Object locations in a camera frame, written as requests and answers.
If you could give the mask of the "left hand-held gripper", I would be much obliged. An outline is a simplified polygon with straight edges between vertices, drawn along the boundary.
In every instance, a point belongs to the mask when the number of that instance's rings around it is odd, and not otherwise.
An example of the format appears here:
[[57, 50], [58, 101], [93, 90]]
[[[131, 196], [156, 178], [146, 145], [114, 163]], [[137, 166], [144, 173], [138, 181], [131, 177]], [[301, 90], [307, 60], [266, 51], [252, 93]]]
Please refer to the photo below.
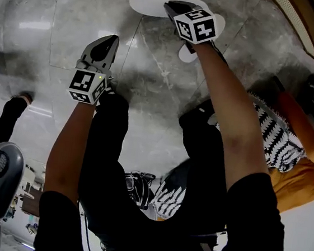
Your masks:
[[[89, 105], [97, 102], [111, 78], [112, 72], [106, 68], [111, 68], [114, 63], [119, 40], [117, 35], [109, 35], [87, 45], [82, 59], [77, 61], [77, 66], [72, 71], [67, 88], [73, 100]], [[89, 63], [99, 64], [103, 69]]]

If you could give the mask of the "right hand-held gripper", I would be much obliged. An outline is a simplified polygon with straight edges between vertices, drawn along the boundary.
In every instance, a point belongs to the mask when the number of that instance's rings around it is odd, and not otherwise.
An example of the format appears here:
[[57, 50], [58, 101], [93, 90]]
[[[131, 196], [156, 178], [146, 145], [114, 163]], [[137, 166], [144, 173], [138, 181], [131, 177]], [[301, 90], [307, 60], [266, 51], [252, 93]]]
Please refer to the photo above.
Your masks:
[[197, 45], [217, 37], [217, 21], [209, 9], [184, 1], [168, 1], [163, 6], [182, 39]]

